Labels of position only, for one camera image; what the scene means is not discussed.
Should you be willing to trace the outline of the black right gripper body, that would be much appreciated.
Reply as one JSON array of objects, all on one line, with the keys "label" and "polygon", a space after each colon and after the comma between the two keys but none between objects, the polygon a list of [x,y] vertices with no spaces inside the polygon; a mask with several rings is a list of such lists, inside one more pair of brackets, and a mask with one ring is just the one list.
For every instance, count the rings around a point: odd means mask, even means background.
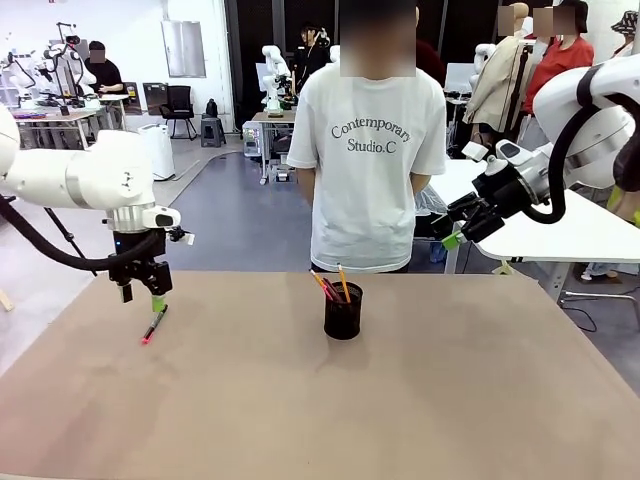
[{"label": "black right gripper body", "polygon": [[502,218],[510,218],[534,204],[533,194],[513,166],[506,166],[491,175],[484,172],[472,184],[483,203]]}]

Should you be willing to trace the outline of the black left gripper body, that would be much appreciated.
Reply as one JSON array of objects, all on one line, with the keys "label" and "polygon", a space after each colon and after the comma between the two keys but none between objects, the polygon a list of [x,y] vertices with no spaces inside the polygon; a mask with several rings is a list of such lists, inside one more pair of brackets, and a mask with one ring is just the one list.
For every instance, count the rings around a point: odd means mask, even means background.
[{"label": "black left gripper body", "polygon": [[114,255],[127,255],[128,261],[109,270],[109,279],[120,285],[140,281],[151,294],[166,294],[173,288],[169,264],[158,261],[166,253],[166,232],[151,229],[138,233],[113,233]]}]

